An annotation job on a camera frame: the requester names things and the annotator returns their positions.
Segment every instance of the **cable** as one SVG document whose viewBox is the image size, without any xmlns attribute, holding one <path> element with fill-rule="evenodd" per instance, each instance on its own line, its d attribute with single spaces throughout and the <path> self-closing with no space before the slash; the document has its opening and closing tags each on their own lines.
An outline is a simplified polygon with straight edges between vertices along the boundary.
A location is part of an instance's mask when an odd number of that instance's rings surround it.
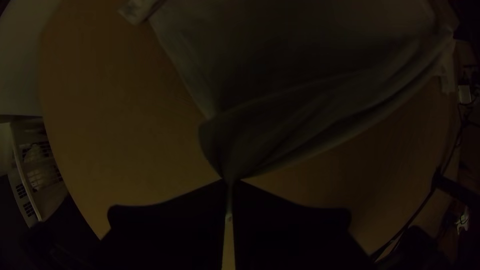
<svg viewBox="0 0 480 270">
<path fill-rule="evenodd" d="M 463 129 L 464 127 L 466 126 L 464 123 L 464 117 L 463 117 L 463 114 L 462 114 L 462 111 L 460 109 L 460 104 L 457 104 L 457 110 L 458 110 L 458 115 L 460 117 L 460 128 L 458 129 L 458 132 L 456 133 L 456 136 L 455 136 L 455 144 L 453 145 L 451 151 L 450 151 L 450 154 L 448 155 L 448 159 L 446 160 L 446 163 L 445 165 L 443 166 L 443 168 L 440 170 L 440 173 L 441 175 L 443 175 L 445 173 L 445 171 L 447 170 L 447 168 L 449 167 L 450 165 L 450 162 L 452 162 L 452 158 L 455 154 L 455 149 L 457 147 L 460 146 L 460 144 L 462 143 L 461 141 L 461 138 L 462 138 L 462 133 L 463 133 Z M 422 209 L 425 207 L 425 205 L 428 203 L 428 201 L 430 200 L 430 198 L 432 197 L 432 195 L 434 194 L 435 192 L 435 189 L 432 188 L 430 190 L 430 192 L 428 193 L 428 195 L 425 197 L 425 199 L 423 200 L 423 202 L 420 204 L 420 206 L 417 208 L 417 210 L 413 213 L 413 215 L 410 217 L 410 219 L 405 223 L 405 225 L 403 225 L 403 227 L 387 242 L 385 243 L 384 245 L 382 245 L 379 249 L 377 249 L 374 253 L 372 253 L 372 255 L 370 255 L 370 259 L 375 262 L 376 260 L 378 260 L 378 258 L 380 258 L 380 256 L 385 252 L 385 250 L 393 243 L 395 242 L 395 240 L 397 238 L 399 238 L 403 233 L 404 231 L 406 231 L 410 225 L 412 224 L 412 222 L 414 221 L 414 219 L 420 214 L 420 212 L 422 211 Z M 392 250 L 390 251 L 390 254 L 395 251 L 395 249 L 398 247 L 400 243 L 400 240 L 398 240 L 395 244 L 395 246 L 392 248 Z"/>
</svg>

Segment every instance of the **desk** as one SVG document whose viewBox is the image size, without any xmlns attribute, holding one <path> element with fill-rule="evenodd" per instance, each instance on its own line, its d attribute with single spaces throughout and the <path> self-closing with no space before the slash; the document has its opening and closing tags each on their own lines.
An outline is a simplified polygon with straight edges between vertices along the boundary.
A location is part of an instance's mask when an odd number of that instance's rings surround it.
<svg viewBox="0 0 480 270">
<path fill-rule="evenodd" d="M 39 94 L 50 144 L 99 237 L 113 204 L 158 203 L 218 179 L 197 143 L 202 115 L 149 24 L 132 26 L 117 14 L 124 2 L 64 0 L 40 41 Z M 302 205 L 350 208 L 350 231 L 372 252 L 427 195 L 455 119 L 451 97 L 432 79 L 356 138 L 246 181 Z M 432 217 L 441 218 L 449 198 L 433 200 L 439 203 L 422 220 L 435 230 Z"/>
</svg>

